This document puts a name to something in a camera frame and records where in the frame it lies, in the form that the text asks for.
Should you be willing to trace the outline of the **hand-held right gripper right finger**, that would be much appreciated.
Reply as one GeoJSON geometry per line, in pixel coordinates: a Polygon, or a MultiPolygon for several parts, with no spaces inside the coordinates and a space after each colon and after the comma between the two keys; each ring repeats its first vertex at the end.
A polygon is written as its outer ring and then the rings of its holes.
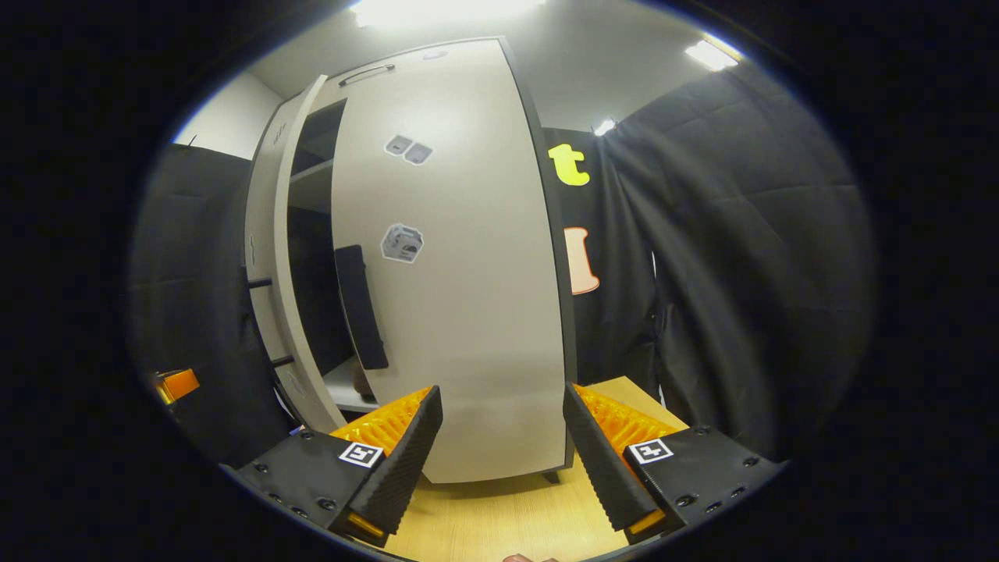
{"type": "Polygon", "coordinates": [[[714,427],[681,429],[574,383],[563,418],[611,527],[631,545],[700,526],[785,469],[714,427]]]}

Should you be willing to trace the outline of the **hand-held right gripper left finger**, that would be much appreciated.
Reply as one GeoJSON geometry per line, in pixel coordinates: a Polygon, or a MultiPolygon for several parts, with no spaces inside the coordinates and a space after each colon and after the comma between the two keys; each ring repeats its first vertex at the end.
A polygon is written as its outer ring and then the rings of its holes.
{"type": "Polygon", "coordinates": [[[297,520],[375,547],[395,535],[443,423],[428,386],[332,432],[300,427],[235,470],[236,480],[297,520]]]}

